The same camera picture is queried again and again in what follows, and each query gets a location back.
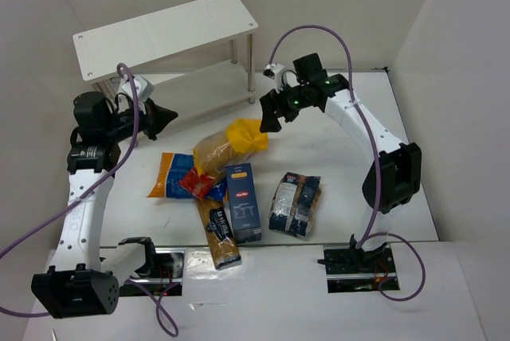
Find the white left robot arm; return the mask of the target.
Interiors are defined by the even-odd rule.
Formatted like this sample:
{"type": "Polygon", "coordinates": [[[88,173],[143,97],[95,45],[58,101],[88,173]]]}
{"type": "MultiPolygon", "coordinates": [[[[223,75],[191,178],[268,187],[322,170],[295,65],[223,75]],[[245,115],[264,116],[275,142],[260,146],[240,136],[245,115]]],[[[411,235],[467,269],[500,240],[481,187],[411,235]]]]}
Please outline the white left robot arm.
{"type": "Polygon", "coordinates": [[[120,111],[101,92],[77,96],[73,115],[77,126],[67,158],[72,208],[47,271],[34,275],[31,282],[32,293],[54,319],[111,314],[129,278],[155,271],[155,246],[149,237],[125,238],[114,255],[103,260],[100,235],[123,154],[119,143],[139,132],[155,140],[178,116],[152,99],[120,111]]]}

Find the yellow fusilli pasta bag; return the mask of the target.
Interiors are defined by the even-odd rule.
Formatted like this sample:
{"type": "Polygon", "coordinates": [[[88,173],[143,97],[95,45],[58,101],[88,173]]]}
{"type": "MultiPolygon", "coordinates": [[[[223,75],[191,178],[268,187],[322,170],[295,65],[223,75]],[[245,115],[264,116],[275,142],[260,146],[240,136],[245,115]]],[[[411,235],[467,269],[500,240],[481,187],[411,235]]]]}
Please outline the yellow fusilli pasta bag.
{"type": "Polygon", "coordinates": [[[220,174],[230,164],[268,148],[261,120],[236,119],[224,130],[200,140],[193,148],[194,168],[199,175],[220,174]]]}

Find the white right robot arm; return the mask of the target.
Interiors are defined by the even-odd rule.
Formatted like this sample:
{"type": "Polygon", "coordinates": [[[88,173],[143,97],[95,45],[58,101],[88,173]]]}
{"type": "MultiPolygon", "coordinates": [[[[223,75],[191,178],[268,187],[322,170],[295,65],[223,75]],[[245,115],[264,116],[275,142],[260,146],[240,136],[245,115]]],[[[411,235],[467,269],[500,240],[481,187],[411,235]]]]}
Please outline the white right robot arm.
{"type": "Polygon", "coordinates": [[[328,74],[317,54],[293,64],[296,86],[288,84],[283,65],[265,66],[263,74],[275,87],[260,98],[260,130],[279,132],[280,119],[290,123],[301,110],[314,107],[355,142],[369,163],[362,184],[367,211],[361,228],[351,236],[349,252],[356,264],[366,264],[383,252],[396,213],[420,189],[422,150],[387,130],[358,98],[349,80],[341,74],[328,74]]]}

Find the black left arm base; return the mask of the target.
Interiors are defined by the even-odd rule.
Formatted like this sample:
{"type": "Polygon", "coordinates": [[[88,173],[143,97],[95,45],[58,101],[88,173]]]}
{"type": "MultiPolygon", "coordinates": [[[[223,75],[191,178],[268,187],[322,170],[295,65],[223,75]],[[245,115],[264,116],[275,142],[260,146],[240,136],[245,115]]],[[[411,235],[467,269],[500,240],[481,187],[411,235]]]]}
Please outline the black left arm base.
{"type": "Polygon", "coordinates": [[[184,248],[158,247],[155,249],[155,266],[150,272],[130,276],[153,296],[181,296],[185,261],[184,248]]]}

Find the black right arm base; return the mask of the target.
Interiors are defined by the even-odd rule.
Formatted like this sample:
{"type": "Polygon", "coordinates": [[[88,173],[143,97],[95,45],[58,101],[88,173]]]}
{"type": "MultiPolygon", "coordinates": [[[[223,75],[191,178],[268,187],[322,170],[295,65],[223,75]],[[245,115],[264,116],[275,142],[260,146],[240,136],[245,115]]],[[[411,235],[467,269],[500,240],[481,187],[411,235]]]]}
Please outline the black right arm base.
{"type": "Polygon", "coordinates": [[[386,247],[374,260],[358,264],[345,247],[324,247],[317,261],[324,266],[329,293],[377,292],[400,289],[391,248],[386,247]]]}

